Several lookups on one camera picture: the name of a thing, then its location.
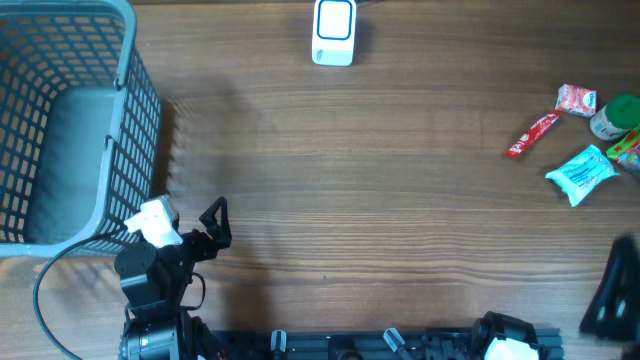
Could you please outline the red Nescafe sachet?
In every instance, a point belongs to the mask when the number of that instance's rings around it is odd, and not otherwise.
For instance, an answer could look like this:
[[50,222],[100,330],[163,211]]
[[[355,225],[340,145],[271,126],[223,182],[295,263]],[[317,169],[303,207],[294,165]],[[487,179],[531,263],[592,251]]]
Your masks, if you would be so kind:
[[538,119],[506,152],[505,156],[519,158],[535,144],[560,118],[559,111],[552,111]]

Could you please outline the mint wet wipes pack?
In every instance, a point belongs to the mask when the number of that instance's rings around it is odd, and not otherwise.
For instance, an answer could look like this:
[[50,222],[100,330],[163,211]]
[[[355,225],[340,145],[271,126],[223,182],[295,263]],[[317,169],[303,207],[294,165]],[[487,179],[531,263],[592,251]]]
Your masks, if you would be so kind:
[[589,145],[545,178],[567,195],[572,207],[578,206],[601,182],[618,176],[611,162],[595,145]]

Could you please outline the red white small carton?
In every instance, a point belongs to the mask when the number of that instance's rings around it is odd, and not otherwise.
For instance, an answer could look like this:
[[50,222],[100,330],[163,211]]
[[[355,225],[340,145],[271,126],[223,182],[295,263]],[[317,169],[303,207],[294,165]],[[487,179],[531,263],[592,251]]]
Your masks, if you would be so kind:
[[584,87],[564,84],[558,89],[557,111],[592,117],[597,109],[597,92]]

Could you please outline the Haribo gummy bag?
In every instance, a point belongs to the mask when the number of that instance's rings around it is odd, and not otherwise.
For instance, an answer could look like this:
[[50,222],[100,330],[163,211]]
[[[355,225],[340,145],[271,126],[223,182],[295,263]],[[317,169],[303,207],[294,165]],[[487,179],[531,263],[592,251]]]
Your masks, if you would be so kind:
[[634,176],[639,176],[639,131],[640,126],[636,126],[606,151],[609,159]]

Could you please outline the green lid jar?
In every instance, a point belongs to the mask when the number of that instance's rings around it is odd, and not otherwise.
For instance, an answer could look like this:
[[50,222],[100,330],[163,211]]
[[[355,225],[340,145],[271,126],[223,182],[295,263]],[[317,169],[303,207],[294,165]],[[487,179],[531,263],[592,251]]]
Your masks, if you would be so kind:
[[590,119],[590,129],[599,139],[616,140],[639,125],[639,98],[620,95]]

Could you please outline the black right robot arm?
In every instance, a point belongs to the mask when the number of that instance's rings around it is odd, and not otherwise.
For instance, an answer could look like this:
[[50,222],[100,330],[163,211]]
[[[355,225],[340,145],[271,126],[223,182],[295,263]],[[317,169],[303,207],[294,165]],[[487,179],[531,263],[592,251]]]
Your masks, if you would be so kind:
[[[579,332],[626,346],[624,359],[639,358],[639,240],[617,238],[601,282],[580,322]],[[562,359],[558,329],[488,312],[472,327],[469,359]]]

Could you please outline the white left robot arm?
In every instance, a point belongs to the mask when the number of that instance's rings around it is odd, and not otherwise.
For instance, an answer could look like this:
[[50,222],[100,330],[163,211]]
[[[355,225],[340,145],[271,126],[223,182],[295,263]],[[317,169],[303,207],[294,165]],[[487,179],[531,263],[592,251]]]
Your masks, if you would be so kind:
[[143,203],[125,221],[142,239],[116,256],[114,268],[128,303],[118,357],[123,360],[224,359],[224,346],[182,303],[199,262],[231,245],[227,201],[219,197],[199,217],[205,229],[178,232],[179,214],[167,195]]

